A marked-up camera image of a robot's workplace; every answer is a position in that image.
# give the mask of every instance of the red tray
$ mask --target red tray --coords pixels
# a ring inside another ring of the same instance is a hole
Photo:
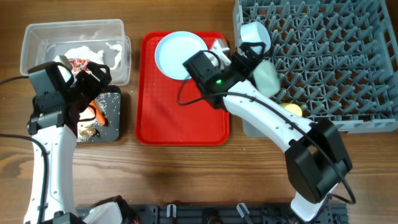
[[[151,32],[142,40],[136,136],[148,145],[217,146],[228,139],[229,113],[213,109],[206,101],[188,106],[177,103],[182,81],[166,77],[156,66],[155,49],[171,32]],[[208,48],[215,39],[225,39],[217,32],[194,32]],[[189,80],[181,100],[200,97],[195,82]]]

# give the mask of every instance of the table top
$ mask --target table top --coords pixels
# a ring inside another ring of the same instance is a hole
[[[393,22],[398,21],[388,1]],[[73,160],[77,206],[122,195],[129,203],[235,205],[290,202],[283,153],[269,139],[248,138],[241,119],[217,147],[153,147],[135,137],[141,40],[156,30],[218,31],[234,45],[233,0],[1,1],[0,80],[18,76],[25,28],[32,23],[120,18],[132,42],[132,73],[123,86],[122,137],[79,144]],[[27,135],[34,91],[27,80],[0,88],[0,133]],[[341,134],[353,161],[347,180],[358,203],[351,223],[397,223],[398,132]],[[0,139],[0,222],[22,223],[32,189],[32,143]],[[342,185],[335,193],[347,197]]]

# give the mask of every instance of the dish rack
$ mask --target dish rack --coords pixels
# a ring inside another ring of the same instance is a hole
[[[398,46],[385,0],[236,0],[235,43],[253,21],[271,37],[264,59],[281,81],[274,101],[298,104],[304,117],[328,118],[339,131],[398,129]],[[245,121],[244,131],[263,136]]]

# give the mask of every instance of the wooden table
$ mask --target wooden table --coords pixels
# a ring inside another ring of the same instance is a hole
[[[26,26],[38,22],[120,18],[132,40],[132,73],[123,91],[122,138],[79,144],[73,161],[77,206],[122,195],[130,203],[237,204],[289,202],[283,153],[268,139],[244,135],[233,117],[218,147],[151,147],[134,135],[143,36],[155,30],[216,30],[234,42],[233,0],[2,1],[0,80],[18,76]],[[389,6],[393,20],[396,12]],[[0,133],[27,135],[34,91],[27,80],[0,88]],[[398,134],[342,134],[354,169],[347,176],[358,203],[352,223],[398,222]],[[32,144],[0,139],[0,222],[22,223],[32,188]],[[347,197],[341,185],[336,193]]]

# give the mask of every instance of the yellow object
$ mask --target yellow object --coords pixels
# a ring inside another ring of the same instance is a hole
[[[294,103],[281,103],[279,106],[297,116],[303,116],[303,111],[301,110],[301,108]]]

